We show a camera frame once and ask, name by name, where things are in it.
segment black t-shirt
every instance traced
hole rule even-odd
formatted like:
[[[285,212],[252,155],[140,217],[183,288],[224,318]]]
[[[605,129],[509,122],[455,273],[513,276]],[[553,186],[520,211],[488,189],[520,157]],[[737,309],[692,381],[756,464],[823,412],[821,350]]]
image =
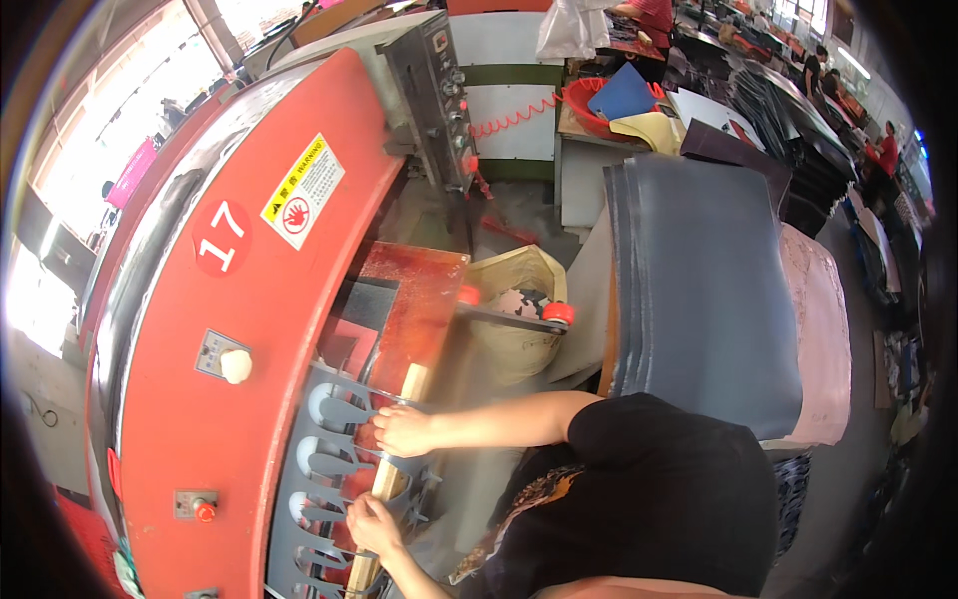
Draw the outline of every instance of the black t-shirt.
[[[814,93],[818,89],[818,77],[822,73],[822,63],[818,61],[818,57],[814,54],[809,55],[805,60],[805,68],[802,69],[802,91],[807,96],[809,90],[805,86],[805,74],[811,71],[811,92]]]
[[[745,426],[651,395],[602,400],[572,420],[568,444],[527,454],[453,577],[462,599],[528,599],[593,576],[757,596],[777,515],[771,465]]]
[[[835,75],[826,74],[822,78],[822,92],[838,102],[838,81],[835,80]]]

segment factory floor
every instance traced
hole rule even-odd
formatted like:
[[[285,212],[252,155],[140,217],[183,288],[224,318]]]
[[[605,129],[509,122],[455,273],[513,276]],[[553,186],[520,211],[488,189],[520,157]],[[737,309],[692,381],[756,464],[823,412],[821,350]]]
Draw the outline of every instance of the factory floor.
[[[579,251],[578,236],[559,226],[542,183],[492,185],[499,210],[516,228],[535,233],[540,247],[568,268]],[[436,227],[419,227],[437,231]],[[888,456],[888,430],[893,414],[873,407],[875,395],[873,329],[875,310],[862,287],[863,272],[843,211],[837,211],[816,238],[834,256],[845,289],[852,350],[852,411],[842,440],[834,447],[812,450],[808,495],[791,549],[772,569],[762,597],[804,599],[827,597],[840,580],[840,568],[852,542],[862,507]],[[429,240],[416,240],[429,243]],[[476,231],[476,258],[509,251],[518,243],[499,234]],[[475,357],[463,405],[496,401],[553,388],[533,377],[507,389],[490,388],[482,376],[483,360]],[[424,566],[434,576],[447,574],[485,530],[494,501],[521,450],[461,451],[450,456],[446,483],[437,499],[447,512],[433,532],[442,548]]]

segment cutting press machine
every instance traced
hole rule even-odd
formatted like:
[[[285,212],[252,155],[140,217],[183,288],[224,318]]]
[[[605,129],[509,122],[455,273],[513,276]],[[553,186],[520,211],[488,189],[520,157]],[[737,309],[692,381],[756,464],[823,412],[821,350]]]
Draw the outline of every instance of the cutting press machine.
[[[193,134],[97,279],[91,495],[147,597],[381,589],[342,513],[372,489],[412,531],[438,477],[364,423],[421,396],[469,257],[369,229],[409,167],[462,214],[463,82],[444,12],[298,49]]]

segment pink leather sheet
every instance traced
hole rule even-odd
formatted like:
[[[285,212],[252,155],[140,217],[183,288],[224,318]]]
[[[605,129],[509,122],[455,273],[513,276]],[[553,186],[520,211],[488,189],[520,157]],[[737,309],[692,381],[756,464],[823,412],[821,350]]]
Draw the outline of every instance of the pink leather sheet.
[[[789,224],[779,239],[795,305],[802,412],[785,441],[834,445],[845,432],[852,399],[852,350],[845,293],[832,254]]]

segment number 17 sticker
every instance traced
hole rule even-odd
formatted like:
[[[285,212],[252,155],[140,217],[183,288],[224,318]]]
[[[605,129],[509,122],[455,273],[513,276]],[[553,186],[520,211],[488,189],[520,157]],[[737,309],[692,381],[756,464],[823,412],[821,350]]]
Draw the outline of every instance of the number 17 sticker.
[[[222,200],[206,206],[193,226],[196,265],[211,277],[236,272],[249,254],[253,227],[236,202]]]

